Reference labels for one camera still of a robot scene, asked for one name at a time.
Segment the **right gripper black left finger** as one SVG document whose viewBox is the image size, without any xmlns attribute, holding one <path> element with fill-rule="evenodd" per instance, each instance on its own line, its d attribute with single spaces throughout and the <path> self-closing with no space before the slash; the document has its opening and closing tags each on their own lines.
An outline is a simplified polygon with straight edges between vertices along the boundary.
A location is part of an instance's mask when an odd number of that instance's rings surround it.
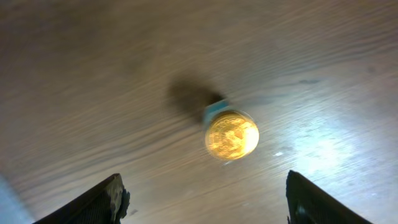
<svg viewBox="0 0 398 224">
<path fill-rule="evenodd" d="M 130 193 L 120 174 L 113 174 L 35 224 L 120 224 Z"/>
</svg>

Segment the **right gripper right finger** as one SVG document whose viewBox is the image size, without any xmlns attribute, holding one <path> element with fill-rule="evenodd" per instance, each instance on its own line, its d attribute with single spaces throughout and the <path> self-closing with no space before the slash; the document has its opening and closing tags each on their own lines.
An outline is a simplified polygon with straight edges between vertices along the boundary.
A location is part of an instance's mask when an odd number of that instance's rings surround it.
<svg viewBox="0 0 398 224">
<path fill-rule="evenodd" d="M 371 224 L 293 170 L 287 175 L 286 197 L 289 224 Z"/>
</svg>

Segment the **small jar gold lid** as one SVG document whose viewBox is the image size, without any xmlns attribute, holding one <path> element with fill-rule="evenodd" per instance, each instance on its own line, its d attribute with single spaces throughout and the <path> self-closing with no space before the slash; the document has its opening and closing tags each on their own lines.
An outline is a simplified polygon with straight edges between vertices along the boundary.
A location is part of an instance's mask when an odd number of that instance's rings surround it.
<svg viewBox="0 0 398 224">
<path fill-rule="evenodd" d="M 228 100 L 208 105 L 204 110 L 203 124 L 206 150 L 217 159 L 242 159 L 258 145 L 260 134 L 257 124 Z"/>
</svg>

